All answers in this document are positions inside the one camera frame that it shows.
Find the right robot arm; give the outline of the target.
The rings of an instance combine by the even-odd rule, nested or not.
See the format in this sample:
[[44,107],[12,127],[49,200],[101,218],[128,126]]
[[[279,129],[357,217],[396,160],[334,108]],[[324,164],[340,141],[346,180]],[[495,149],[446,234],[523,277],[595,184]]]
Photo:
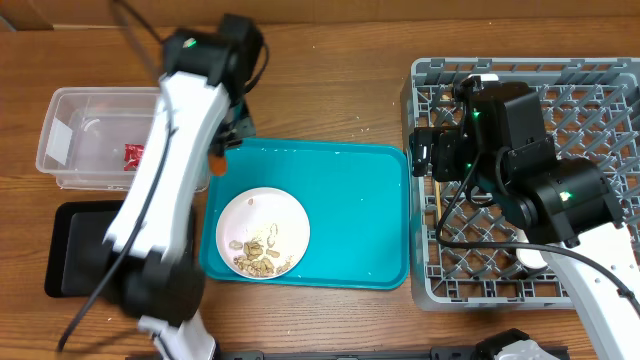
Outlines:
[[460,242],[449,248],[540,252],[559,278],[601,359],[639,356],[639,265],[622,206],[605,174],[585,158],[560,159],[536,91],[494,74],[452,90],[463,107],[454,126],[417,127],[409,136],[412,173],[456,181],[435,228],[441,236],[458,199],[490,194],[523,242]]

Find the orange carrot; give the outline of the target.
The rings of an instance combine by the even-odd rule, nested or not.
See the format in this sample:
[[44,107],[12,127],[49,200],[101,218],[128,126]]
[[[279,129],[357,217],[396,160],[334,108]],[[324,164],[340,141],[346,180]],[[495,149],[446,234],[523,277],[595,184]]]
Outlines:
[[227,173],[228,164],[224,154],[218,155],[210,153],[208,155],[208,165],[212,175],[220,177]]

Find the red snack wrapper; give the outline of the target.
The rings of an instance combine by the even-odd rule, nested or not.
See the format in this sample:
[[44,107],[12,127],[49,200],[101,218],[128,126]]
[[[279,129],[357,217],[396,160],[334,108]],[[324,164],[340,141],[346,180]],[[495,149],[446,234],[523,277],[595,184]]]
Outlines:
[[144,146],[140,144],[126,144],[124,146],[124,171],[136,170],[144,154]]

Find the wooden chopstick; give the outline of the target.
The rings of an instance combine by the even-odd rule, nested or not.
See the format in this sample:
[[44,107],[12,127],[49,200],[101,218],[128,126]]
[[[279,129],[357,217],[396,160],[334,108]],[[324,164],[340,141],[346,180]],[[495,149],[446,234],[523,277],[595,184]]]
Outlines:
[[436,202],[436,225],[439,223],[439,221],[442,219],[442,215],[443,215],[443,205],[442,205],[442,199],[441,199],[441,184],[434,180],[433,181],[433,188],[434,188],[434,196],[435,196],[435,202]]

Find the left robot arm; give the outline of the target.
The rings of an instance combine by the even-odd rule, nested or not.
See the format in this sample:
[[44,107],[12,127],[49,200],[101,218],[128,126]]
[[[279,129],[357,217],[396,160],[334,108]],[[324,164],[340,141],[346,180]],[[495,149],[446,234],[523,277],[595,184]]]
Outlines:
[[255,133],[244,97],[268,48],[248,17],[226,14],[214,33],[179,29],[163,44],[154,119],[133,183],[104,241],[116,259],[103,280],[165,359],[213,359],[198,312],[205,274],[189,254],[191,206],[204,166]]

